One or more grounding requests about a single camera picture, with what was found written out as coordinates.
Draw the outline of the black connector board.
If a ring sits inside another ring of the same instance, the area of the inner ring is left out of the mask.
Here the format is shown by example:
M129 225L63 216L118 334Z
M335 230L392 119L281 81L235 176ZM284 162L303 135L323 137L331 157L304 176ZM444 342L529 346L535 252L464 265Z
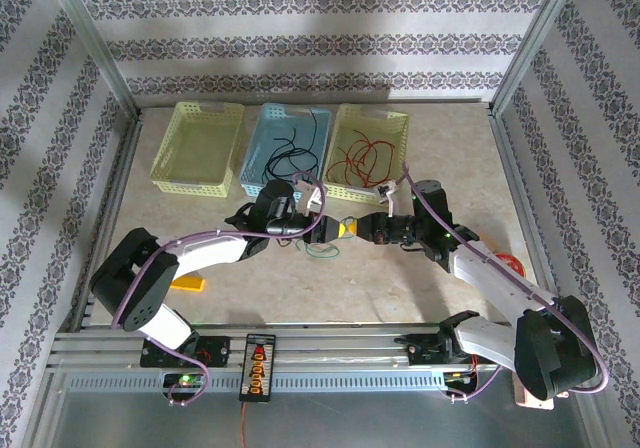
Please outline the black connector board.
M270 401L275 345L275 335L247 335L239 390L241 402L267 403Z

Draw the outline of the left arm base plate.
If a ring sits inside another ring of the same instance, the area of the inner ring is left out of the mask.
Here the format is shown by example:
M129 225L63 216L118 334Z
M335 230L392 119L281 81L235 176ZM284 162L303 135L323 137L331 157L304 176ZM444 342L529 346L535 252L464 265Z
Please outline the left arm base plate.
M186 342L182 353L196 359L209 368L223 368L227 365L231 339L226 336L192 337ZM150 341L143 343L140 366L143 368L185 368L193 363L171 355Z

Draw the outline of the yellow rectangular block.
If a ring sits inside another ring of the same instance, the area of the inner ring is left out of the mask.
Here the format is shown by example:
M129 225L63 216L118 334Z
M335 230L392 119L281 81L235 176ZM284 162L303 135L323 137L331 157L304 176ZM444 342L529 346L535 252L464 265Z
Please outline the yellow rectangular block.
M187 292L202 292L206 286L206 281L197 276L182 276L171 282L172 290Z

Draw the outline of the red round object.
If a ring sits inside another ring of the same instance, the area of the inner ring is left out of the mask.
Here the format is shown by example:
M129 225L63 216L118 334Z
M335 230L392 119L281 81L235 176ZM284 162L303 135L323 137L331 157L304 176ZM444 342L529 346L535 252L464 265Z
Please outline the red round object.
M495 256L519 276L526 277L525 267L518 258L511 254L500 252L497 252Z

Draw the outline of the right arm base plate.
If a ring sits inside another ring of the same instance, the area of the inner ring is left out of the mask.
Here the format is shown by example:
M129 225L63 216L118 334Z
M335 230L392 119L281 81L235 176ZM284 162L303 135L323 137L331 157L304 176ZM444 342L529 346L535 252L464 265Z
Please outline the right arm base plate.
M401 345L409 365L453 365L470 364L472 355L465 352L450 335L443 333L412 333L394 338Z

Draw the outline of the yellow plastic basket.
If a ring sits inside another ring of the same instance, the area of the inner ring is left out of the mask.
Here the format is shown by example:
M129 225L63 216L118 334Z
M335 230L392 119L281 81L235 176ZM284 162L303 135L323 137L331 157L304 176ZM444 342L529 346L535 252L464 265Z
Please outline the yellow plastic basket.
M410 116L365 105L338 108L324 163L323 184L332 198L378 202L375 188L402 174Z
M222 102L179 102L149 176L167 194L228 196L244 106Z

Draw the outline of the aluminium frame rail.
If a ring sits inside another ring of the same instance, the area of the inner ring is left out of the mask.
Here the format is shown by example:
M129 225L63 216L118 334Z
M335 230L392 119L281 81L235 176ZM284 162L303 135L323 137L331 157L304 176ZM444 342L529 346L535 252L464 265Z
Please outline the aluminium frame rail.
M407 349L395 340L406 334L431 335L434 324L204 325L203 335L228 337L227 368L240 368L249 333L276 336L275 367L281 371L382 371L410 367ZM69 371L139 370L146 352L140 334L89 327L55 337L46 368Z

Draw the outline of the small controller board with LED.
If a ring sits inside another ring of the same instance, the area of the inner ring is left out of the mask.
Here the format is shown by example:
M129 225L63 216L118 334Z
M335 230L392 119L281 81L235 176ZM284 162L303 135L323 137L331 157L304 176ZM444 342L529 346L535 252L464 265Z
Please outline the small controller board with LED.
M177 392L179 394L195 394L206 384L206 378L202 373L166 373L162 378L162 390L164 392Z

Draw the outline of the beige emergency stop box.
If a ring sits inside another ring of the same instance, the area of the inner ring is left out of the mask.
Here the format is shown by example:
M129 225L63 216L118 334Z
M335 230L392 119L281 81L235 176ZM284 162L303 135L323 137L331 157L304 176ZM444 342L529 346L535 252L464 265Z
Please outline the beige emergency stop box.
M554 400L540 400L533 396L517 379L514 379L514 399L517 406L522 408L551 411L554 409Z

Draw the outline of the aluminium frame post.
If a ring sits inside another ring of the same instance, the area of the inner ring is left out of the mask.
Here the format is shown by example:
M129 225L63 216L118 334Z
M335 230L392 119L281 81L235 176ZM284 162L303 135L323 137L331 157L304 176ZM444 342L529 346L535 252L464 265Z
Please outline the aluminium frame post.
M500 86L489 103L489 113L493 118L497 118L506 108L566 1L542 0L513 60L504 73Z
M140 109L83 0L58 1L74 25L88 54L94 59L120 107L130 117L138 118Z

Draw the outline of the blue plastic basket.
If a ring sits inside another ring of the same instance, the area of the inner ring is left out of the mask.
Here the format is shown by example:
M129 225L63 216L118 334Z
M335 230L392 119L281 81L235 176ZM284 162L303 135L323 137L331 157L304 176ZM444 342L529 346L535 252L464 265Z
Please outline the blue plastic basket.
M297 171L305 181L320 178L331 122L325 108L263 104L240 173L246 195L257 196L271 180L291 183Z

